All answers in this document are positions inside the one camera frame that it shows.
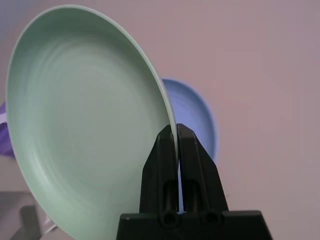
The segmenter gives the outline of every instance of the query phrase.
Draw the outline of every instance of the plate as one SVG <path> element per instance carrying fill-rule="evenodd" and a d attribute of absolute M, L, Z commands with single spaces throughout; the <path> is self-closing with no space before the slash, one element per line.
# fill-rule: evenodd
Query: plate
<path fill-rule="evenodd" d="M 170 124 L 177 142 L 165 86 L 145 53 L 121 26 L 83 6 L 48 9 L 24 29 L 6 110 L 26 183 L 78 240 L 116 239 L 120 214 L 139 211 L 157 134 Z"/>
<path fill-rule="evenodd" d="M 192 129 L 206 152 L 216 161 L 217 130 L 206 101 L 183 82 L 164 78 L 163 83 L 171 100 L 176 122 Z"/>

